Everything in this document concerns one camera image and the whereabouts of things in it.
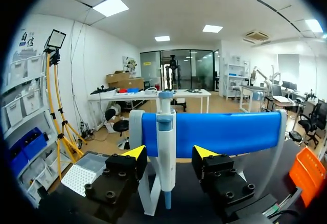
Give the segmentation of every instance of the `shelf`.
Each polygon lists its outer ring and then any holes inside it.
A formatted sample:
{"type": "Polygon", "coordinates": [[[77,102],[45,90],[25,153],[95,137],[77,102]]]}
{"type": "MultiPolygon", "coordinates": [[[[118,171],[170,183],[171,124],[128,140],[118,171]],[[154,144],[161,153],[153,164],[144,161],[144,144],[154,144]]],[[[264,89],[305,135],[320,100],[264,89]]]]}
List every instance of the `shelf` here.
{"type": "Polygon", "coordinates": [[[245,67],[244,65],[240,65],[240,64],[228,64],[229,66],[236,66],[236,67],[245,67]]]}
{"type": "Polygon", "coordinates": [[[32,119],[33,117],[45,112],[48,108],[47,107],[41,107],[39,110],[27,115],[22,120],[20,120],[18,123],[16,123],[14,126],[10,127],[4,134],[4,138],[7,138],[9,135],[12,134],[16,129],[18,129],[20,126],[22,126],[24,123],[26,123],[28,120],[32,119]]]}
{"type": "Polygon", "coordinates": [[[57,137],[55,135],[51,135],[51,139],[49,139],[45,148],[41,149],[29,162],[23,167],[21,172],[18,174],[17,178],[21,177],[21,175],[25,172],[25,170],[34,162],[46,149],[53,145],[57,141],[57,137]]]}
{"type": "Polygon", "coordinates": [[[241,79],[250,79],[249,77],[231,76],[231,75],[228,75],[228,77],[231,77],[231,78],[241,78],[241,79]]]}
{"type": "Polygon", "coordinates": [[[20,81],[18,82],[14,82],[14,83],[11,83],[9,85],[7,85],[6,87],[4,87],[4,89],[2,90],[2,94],[4,94],[5,92],[11,90],[12,88],[14,87],[17,87],[25,82],[28,82],[28,81],[32,81],[33,79],[38,79],[38,78],[41,78],[41,77],[44,77],[45,76],[45,73],[42,72],[38,75],[34,75],[34,76],[31,76],[31,77],[24,77],[23,79],[21,79],[20,81]]]}

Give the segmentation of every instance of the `square ceiling panel light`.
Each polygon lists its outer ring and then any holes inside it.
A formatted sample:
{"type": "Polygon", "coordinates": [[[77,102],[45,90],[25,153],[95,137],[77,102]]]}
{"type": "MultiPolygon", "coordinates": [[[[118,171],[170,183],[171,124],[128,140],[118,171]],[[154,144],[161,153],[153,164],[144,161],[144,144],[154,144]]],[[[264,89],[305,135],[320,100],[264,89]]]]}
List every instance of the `square ceiling panel light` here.
{"type": "Polygon", "coordinates": [[[308,19],[306,20],[306,23],[313,32],[323,32],[318,20],[308,19]]]}
{"type": "Polygon", "coordinates": [[[218,33],[222,29],[221,26],[210,26],[210,25],[205,25],[203,28],[203,32],[213,32],[213,33],[218,33]]]}
{"type": "Polygon", "coordinates": [[[169,36],[156,36],[154,39],[156,41],[170,41],[170,37],[169,36]]]}
{"type": "Polygon", "coordinates": [[[104,2],[93,7],[94,10],[109,17],[114,14],[124,12],[129,8],[121,0],[105,0],[104,2]]]}

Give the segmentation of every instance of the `cardboard box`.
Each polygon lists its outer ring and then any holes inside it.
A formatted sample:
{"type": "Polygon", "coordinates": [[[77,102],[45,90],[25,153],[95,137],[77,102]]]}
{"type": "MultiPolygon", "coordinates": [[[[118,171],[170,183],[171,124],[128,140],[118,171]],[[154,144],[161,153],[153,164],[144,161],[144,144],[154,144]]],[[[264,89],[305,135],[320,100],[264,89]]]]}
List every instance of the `cardboard box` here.
{"type": "Polygon", "coordinates": [[[125,79],[129,79],[130,73],[123,73],[123,71],[115,71],[114,74],[107,75],[107,83],[119,82],[125,79]]]}
{"type": "Polygon", "coordinates": [[[139,89],[144,89],[144,79],[142,77],[130,78],[130,79],[121,80],[119,82],[110,83],[109,86],[117,87],[117,88],[138,87],[139,89]]]}

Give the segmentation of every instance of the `air conditioning vent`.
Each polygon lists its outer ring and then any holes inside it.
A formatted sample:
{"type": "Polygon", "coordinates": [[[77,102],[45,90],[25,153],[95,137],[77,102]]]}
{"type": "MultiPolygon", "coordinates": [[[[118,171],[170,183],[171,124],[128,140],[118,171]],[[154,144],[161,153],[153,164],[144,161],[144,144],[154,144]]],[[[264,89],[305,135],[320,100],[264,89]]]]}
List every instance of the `air conditioning vent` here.
{"type": "Polygon", "coordinates": [[[261,31],[250,31],[245,34],[245,39],[249,41],[266,41],[269,39],[269,36],[261,31]]]}
{"type": "Polygon", "coordinates": [[[248,39],[246,39],[246,38],[243,38],[243,41],[248,42],[248,43],[251,43],[251,44],[255,44],[254,41],[250,41],[250,40],[248,40],[248,39]]]}

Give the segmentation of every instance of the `orange basket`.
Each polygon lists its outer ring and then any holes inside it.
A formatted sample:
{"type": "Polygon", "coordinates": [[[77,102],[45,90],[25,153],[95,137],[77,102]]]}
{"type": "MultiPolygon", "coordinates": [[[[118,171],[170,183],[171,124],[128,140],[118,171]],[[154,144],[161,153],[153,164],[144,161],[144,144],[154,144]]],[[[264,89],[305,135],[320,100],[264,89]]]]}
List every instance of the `orange basket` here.
{"type": "Polygon", "coordinates": [[[325,175],[324,166],[310,149],[304,148],[296,155],[290,177],[302,189],[301,197],[306,207],[316,195],[325,175]]]}

